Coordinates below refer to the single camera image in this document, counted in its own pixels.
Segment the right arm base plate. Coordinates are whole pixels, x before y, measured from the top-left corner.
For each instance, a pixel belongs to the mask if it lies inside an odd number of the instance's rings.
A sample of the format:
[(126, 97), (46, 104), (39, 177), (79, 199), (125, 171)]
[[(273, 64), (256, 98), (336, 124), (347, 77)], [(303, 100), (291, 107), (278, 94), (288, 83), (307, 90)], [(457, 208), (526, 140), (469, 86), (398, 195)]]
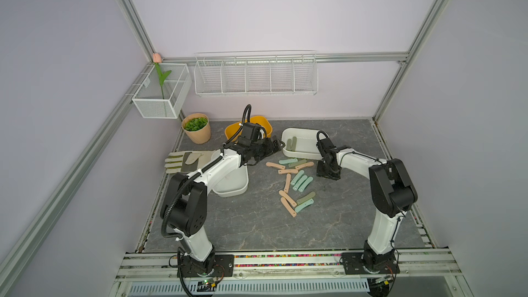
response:
[(345, 274), (399, 274), (395, 251), (386, 254), (375, 254), (371, 250), (363, 252), (344, 252), (339, 263)]

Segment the white basin near left arm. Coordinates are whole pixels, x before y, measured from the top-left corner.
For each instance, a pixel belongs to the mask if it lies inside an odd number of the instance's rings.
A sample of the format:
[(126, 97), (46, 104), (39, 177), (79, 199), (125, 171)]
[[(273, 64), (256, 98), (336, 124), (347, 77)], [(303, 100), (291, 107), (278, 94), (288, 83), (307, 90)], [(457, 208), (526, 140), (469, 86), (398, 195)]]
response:
[(207, 174), (208, 187), (220, 197), (234, 197), (247, 191), (248, 169), (239, 166), (234, 160), (222, 160)]

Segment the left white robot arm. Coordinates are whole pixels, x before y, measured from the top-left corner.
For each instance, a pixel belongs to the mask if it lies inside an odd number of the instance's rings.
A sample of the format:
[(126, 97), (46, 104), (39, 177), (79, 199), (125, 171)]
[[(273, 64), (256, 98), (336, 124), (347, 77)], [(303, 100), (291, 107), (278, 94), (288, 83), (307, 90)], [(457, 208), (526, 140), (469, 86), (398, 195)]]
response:
[(209, 193), (229, 174), (254, 166), (284, 147), (277, 137), (269, 137), (263, 126), (250, 122), (251, 111), (248, 104), (238, 130), (216, 158), (194, 172), (175, 173), (170, 179), (160, 208), (161, 235), (180, 242), (196, 261), (206, 261), (214, 250), (204, 228)]

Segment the white basin with knives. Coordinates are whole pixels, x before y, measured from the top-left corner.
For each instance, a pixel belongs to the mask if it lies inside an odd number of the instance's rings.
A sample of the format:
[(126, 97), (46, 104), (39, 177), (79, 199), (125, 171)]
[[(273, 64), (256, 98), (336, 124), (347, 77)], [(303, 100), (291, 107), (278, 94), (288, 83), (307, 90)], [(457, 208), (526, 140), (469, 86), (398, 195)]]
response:
[[(322, 156), (316, 146), (318, 130), (315, 129), (299, 129), (299, 128), (288, 128), (283, 131), (281, 141), (285, 143), (285, 147), (282, 152), (286, 157), (307, 159), (307, 160), (320, 160)], [(296, 150), (287, 151), (286, 144), (287, 140), (293, 137), (297, 138)]]

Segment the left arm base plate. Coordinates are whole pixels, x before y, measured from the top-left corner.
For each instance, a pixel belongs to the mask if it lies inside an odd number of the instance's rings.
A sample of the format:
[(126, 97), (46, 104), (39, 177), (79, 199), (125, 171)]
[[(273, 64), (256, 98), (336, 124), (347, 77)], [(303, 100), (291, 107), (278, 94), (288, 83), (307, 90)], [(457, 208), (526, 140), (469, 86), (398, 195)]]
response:
[(231, 277), (235, 269), (233, 254), (212, 254), (205, 261), (197, 261), (191, 256), (181, 257), (181, 275), (184, 278)]

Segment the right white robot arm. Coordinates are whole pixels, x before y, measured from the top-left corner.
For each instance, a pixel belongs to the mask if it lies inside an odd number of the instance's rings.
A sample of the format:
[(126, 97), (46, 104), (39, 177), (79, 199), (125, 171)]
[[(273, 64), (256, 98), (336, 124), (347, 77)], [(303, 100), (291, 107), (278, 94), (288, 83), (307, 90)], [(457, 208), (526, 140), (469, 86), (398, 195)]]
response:
[(376, 208), (375, 219), (364, 251), (358, 260), (342, 257), (347, 264), (355, 264), (366, 272), (376, 274), (389, 270), (399, 272), (395, 238), (403, 218), (417, 201), (417, 191), (400, 159), (379, 159), (352, 148), (336, 147), (327, 133), (316, 132), (316, 148), (321, 155), (316, 174), (339, 180), (342, 169), (351, 170), (368, 178), (372, 202)]

